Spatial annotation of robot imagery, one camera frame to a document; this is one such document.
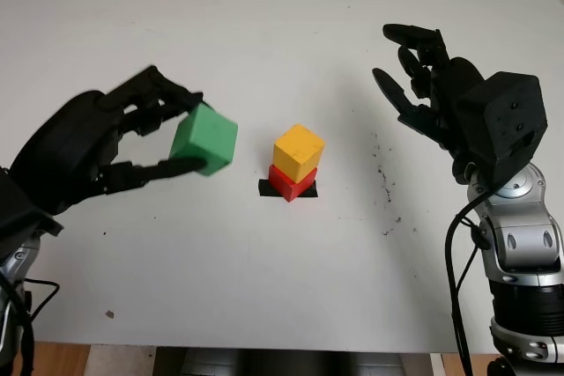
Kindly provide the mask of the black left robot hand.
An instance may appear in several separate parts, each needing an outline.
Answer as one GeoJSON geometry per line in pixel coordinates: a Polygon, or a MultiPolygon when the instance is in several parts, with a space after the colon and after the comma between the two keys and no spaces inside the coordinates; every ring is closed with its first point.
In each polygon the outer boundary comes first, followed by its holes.
{"type": "Polygon", "coordinates": [[[151,65],[109,93],[83,92],[65,103],[25,144],[9,175],[34,205],[58,215],[90,197],[195,172],[204,159],[135,166],[115,157],[124,134],[146,136],[203,102],[201,92],[190,92],[151,65]]]}

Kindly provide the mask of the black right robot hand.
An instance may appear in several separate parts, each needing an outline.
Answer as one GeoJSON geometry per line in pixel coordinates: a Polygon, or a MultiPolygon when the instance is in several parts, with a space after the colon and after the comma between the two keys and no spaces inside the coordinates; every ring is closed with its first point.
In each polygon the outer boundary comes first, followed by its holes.
{"type": "Polygon", "coordinates": [[[411,80],[412,91],[419,100],[428,99],[430,104],[411,103],[403,88],[382,69],[372,69],[375,82],[397,110],[397,120],[448,151],[453,158],[452,173],[456,182],[468,184],[473,164],[456,116],[456,105],[463,94],[484,78],[469,61],[449,57],[438,29],[386,24],[382,32],[399,45],[397,58],[411,80]]]}

